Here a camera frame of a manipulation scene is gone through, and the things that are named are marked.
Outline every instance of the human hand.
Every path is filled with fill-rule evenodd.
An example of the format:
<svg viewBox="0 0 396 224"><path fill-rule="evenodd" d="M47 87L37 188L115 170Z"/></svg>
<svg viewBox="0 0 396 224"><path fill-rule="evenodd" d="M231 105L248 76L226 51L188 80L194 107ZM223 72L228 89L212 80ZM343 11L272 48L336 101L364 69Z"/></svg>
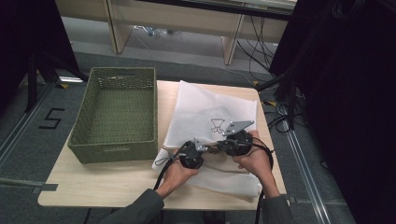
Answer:
<svg viewBox="0 0 396 224"><path fill-rule="evenodd" d="M253 143L261 145L259 132L256 130L248 132L253 137ZM279 196L271 165L265 151L259 147L251 147L247 155L233 157L233 161L239 163L239 169L246 169L248 172L257 176L262 183L266 197Z"/></svg>
<svg viewBox="0 0 396 224"><path fill-rule="evenodd" d="M174 161L166 170L163 184L156 191L164 199L197 174L198 170L184 168L179 160Z"/></svg>

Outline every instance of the gray sleeve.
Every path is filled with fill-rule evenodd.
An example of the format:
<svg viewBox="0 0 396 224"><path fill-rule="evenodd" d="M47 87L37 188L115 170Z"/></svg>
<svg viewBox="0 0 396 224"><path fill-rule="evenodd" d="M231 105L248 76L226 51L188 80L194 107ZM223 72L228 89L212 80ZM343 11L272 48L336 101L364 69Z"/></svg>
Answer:
<svg viewBox="0 0 396 224"><path fill-rule="evenodd" d="M153 189L147 189L136 201L103 219L101 224L149 223L163 209L163 199Z"/></svg>
<svg viewBox="0 0 396 224"><path fill-rule="evenodd" d="M285 197L262 199L262 223L284 224L295 223Z"/></svg>

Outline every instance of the white fabric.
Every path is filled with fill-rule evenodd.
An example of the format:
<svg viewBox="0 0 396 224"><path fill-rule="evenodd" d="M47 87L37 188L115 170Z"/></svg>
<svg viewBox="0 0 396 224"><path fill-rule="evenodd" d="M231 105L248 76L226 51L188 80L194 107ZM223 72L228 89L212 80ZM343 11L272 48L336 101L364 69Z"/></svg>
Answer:
<svg viewBox="0 0 396 224"><path fill-rule="evenodd" d="M180 81L177 102L163 148L179 148L197 137L202 144L223 140L230 121L256 121L257 102L216 94ZM256 122L246 128L255 130Z"/></svg>
<svg viewBox="0 0 396 224"><path fill-rule="evenodd" d="M168 133L152 168L160 172L163 165L157 164L161 159L169 158L165 149L180 148L195 137L205 145L224 140L222 132L229 126L230 121L254 120L255 123L246 130L256 129L256 115L256 101L216 94L180 81ZM237 166L229 156L222 161L205 159L199 174L190 178L187 183L219 192L257 197L258 179L247 173L231 173L230 171L240 172Z"/></svg>

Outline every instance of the black cable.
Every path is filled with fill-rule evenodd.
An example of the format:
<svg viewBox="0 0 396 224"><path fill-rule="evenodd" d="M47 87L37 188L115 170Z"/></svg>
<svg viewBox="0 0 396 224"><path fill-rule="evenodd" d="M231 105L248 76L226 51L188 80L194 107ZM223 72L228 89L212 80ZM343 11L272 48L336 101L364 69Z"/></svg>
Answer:
<svg viewBox="0 0 396 224"><path fill-rule="evenodd" d="M247 41L247 43L254 49L255 47L253 47L253 45L251 45L250 44L250 42L248 41L248 39L246 39L246 41ZM259 52L259 53L261 53L261 54L265 54L265 52L262 52L261 50L259 50L259 49L256 49L257 50L257 52Z"/></svg>
<svg viewBox="0 0 396 224"><path fill-rule="evenodd" d="M262 192L260 193L259 201L257 202L256 219L254 221L255 224L259 224L259 221L260 221L260 211L262 210L262 197L264 197L263 189L262 189Z"/></svg>
<svg viewBox="0 0 396 224"><path fill-rule="evenodd" d="M271 57L271 58L274 58L274 55L275 55L275 54L274 54L271 50L268 49L268 47L265 45L265 42L262 42L262 43L264 44L264 47L268 50L268 52L271 53L271 55L268 55L268 54L267 54L267 56L268 56L268 57Z"/></svg>
<svg viewBox="0 0 396 224"><path fill-rule="evenodd" d="M263 46L264 41L263 41L262 29L263 29L263 26L264 26L264 18L262 18L262 26L261 26L261 29L260 29L260 34L257 33L257 29L256 29L256 26L254 25L253 17L251 17L251 16L250 16L250 21L251 21L251 24L253 25L254 33L255 33L256 38L257 38L257 42L260 43L260 46L262 47L262 53L263 53L263 56L264 56L264 60L265 60L265 62L267 63L267 66L265 66L265 67L266 67L265 70L267 70L267 72L268 72L272 77L274 77L274 74L272 74L272 73L269 72L270 63L269 63L269 60L268 60L268 58L267 58L268 55L265 53L265 49L264 49L264 46Z"/></svg>
<svg viewBox="0 0 396 224"><path fill-rule="evenodd" d="M279 123L277 123L277 124L275 125L275 128L276 128L276 130L277 130L279 133L287 133L288 131L290 131L290 128L288 128L287 130L279 130L279 128L277 127L277 125L278 125Z"/></svg>
<svg viewBox="0 0 396 224"><path fill-rule="evenodd" d="M88 223L88 219L90 219L91 208L88 209L87 215L85 215L84 224Z"/></svg>
<svg viewBox="0 0 396 224"><path fill-rule="evenodd" d="M278 123L285 118L286 118L285 116L280 116L280 117L277 117L276 119L271 120L271 122L268 123L268 128L269 129L273 128L275 123Z"/></svg>
<svg viewBox="0 0 396 224"><path fill-rule="evenodd" d="M255 50L256 48L253 48L253 52L251 53L251 57L249 57L249 59L248 59L248 72L250 73L250 75L252 76L252 77L254 77L254 78L256 78L255 76L253 76L253 73L251 73L251 58L252 58L252 56L254 55L254 50Z"/></svg>
<svg viewBox="0 0 396 224"><path fill-rule="evenodd" d="M167 170L167 169L169 168L169 166L176 160L176 157L177 157L178 153L181 151L181 149L183 149L183 147L185 147L188 143L189 143L189 142L185 142L185 143L183 144L183 146L181 146L181 148L178 149L178 151L175 153L175 155L173 155L173 156L169 159L169 161L166 162L165 166L163 167L163 169L162 169L161 172L160 172L160 175L158 175L157 182L155 183L155 186L154 186L154 190L157 189L157 188L160 186L161 180L163 179L163 175L165 174L166 170Z"/></svg>
<svg viewBox="0 0 396 224"><path fill-rule="evenodd" d="M266 148L268 148L268 150L270 150L270 148L269 148L267 145L265 145L265 143L264 143L260 138L253 137L253 139L258 140L260 143L262 143L262 145L263 145L264 147L266 147Z"/></svg>
<svg viewBox="0 0 396 224"><path fill-rule="evenodd" d="M268 72L268 68L264 65L264 64L262 64L259 60L257 60L255 57L253 57L253 55L251 55L251 54L249 54L242 46L241 46L241 43L239 43L239 40L237 40L236 41L236 43L239 45L239 47L242 49L242 51L244 51L245 53L246 53L246 55L247 56L249 56L251 59L253 59L256 63L258 63L261 67L263 67L267 72Z"/></svg>
<svg viewBox="0 0 396 224"><path fill-rule="evenodd" d="M263 146L254 144L254 143L247 143L247 142L240 142L237 141L238 144L241 145L248 145L248 146L253 146L253 147L259 147L261 149L264 150L264 152L267 154L268 160L270 161L270 165L271 165L271 170L274 167L274 158L272 156L272 153L274 152L273 150L270 150L265 144Z"/></svg>

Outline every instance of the basket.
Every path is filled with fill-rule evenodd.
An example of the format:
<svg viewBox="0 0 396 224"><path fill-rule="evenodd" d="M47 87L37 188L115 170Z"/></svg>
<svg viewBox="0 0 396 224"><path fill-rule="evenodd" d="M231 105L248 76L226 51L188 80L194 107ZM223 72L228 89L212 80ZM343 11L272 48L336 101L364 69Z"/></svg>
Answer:
<svg viewBox="0 0 396 224"><path fill-rule="evenodd" d="M154 68L93 68L67 145L81 163L154 160Z"/></svg>

